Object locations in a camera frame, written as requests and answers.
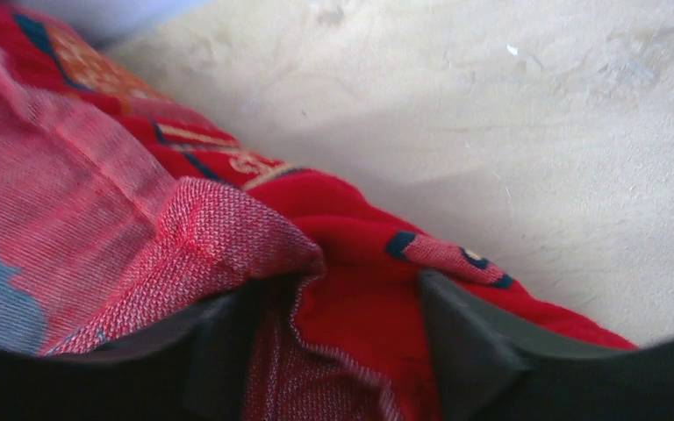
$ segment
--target red garment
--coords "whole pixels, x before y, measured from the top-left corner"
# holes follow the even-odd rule
[[[243,149],[74,36],[0,9],[0,46],[14,77],[93,103],[173,176],[244,189],[323,251],[326,274],[295,287],[295,303],[289,287],[270,298],[245,419],[376,419],[379,413],[440,419],[419,314],[415,277],[422,266],[443,270],[475,295],[553,332],[633,347],[587,318],[532,298],[489,261],[370,205],[339,178]]]

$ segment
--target beige wall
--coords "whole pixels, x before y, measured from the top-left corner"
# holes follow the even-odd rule
[[[112,55],[541,298],[674,333],[674,0],[221,0]]]

